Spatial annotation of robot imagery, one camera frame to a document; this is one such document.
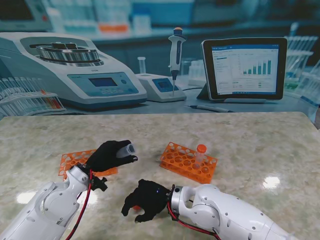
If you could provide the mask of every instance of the control panel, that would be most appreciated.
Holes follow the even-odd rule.
[[[172,92],[173,89],[175,91],[179,90],[177,86],[172,85],[169,78],[156,78],[152,79],[152,81],[161,93]]]
[[[68,77],[90,97],[111,97],[139,93],[124,72],[72,74]]]

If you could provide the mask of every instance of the marble countertop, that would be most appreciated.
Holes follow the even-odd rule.
[[[171,221],[165,210],[137,224],[134,210],[121,214],[142,178],[167,188],[199,185],[159,167],[169,142],[191,149],[205,144],[208,155],[218,158],[212,184],[259,208],[300,240],[319,238],[320,135],[299,112],[5,117],[0,121],[0,232],[44,183],[63,180],[58,176],[62,154],[125,139],[136,145],[139,161],[108,176],[105,192],[92,192],[72,239],[212,239]]]

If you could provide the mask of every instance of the clear plastic tube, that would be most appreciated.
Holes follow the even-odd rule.
[[[122,159],[122,158],[125,158],[127,156],[134,154],[135,152],[136,152],[136,150],[135,150],[134,145],[130,143],[127,146],[120,148],[118,150],[118,152],[116,153],[116,157],[118,159]]]
[[[195,160],[197,162],[202,162],[205,158],[205,153],[207,151],[207,147],[203,144],[199,144],[196,148]]]

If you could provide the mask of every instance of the digital display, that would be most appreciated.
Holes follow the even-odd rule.
[[[159,84],[160,88],[162,88],[162,89],[170,87],[166,81],[159,81],[158,84]]]
[[[96,87],[118,86],[111,77],[89,78],[89,80]]]
[[[1,0],[0,20],[27,21],[34,17],[25,0]]]
[[[213,46],[217,94],[275,95],[278,55],[278,44]]]

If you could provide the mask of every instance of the white robotic arm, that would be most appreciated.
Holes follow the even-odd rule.
[[[191,196],[194,200],[188,208]],[[256,207],[211,184],[175,186],[171,210],[198,228],[215,231],[222,240],[297,240]]]
[[[90,178],[85,172],[84,168],[74,166],[66,172],[66,181],[44,185],[0,235],[0,239],[59,240],[79,208],[77,196],[88,188]],[[96,178],[96,181],[101,184],[105,179]]]

